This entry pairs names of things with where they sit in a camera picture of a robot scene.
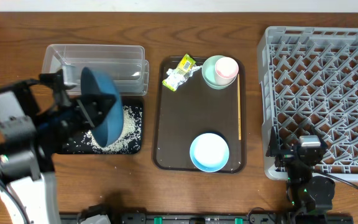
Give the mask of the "dark blue plate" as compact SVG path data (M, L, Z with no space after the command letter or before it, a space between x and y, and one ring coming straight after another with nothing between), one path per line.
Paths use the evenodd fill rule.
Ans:
M104 121L91 132L101 147L106 147L119 139L124 125L124 110L119 91L108 73L84 67L81 71L80 89L82 95L114 95L115 104Z

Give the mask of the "light blue bowl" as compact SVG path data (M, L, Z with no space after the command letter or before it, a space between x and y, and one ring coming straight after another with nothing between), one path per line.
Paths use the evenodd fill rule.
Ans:
M190 159L203 172L217 172L229 160L229 146L223 137L214 133L197 136L190 145Z

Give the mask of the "pink cup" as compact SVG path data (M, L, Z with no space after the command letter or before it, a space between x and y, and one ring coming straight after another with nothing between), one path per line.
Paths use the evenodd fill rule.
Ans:
M235 79L239 71L238 63L230 57L222 57L215 63L215 80L217 85L224 86L230 84Z

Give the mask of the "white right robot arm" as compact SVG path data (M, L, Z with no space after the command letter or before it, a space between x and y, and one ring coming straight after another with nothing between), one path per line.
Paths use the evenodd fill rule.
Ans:
M326 212L333 208L335 183L328 177L314 176L313 166L320 163L328 145L311 127L311 134L300 136L289 149L281 149L275 129L271 129L266 156L275 166L287 170L287 198L292 210L281 217L282 223L327 223Z

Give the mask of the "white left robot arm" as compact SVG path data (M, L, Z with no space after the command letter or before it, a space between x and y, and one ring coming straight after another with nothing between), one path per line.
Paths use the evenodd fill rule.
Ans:
M0 87L0 197L13 223L60 223L54 153L97 129L120 104L109 75L85 67L81 94L67 93L63 69Z

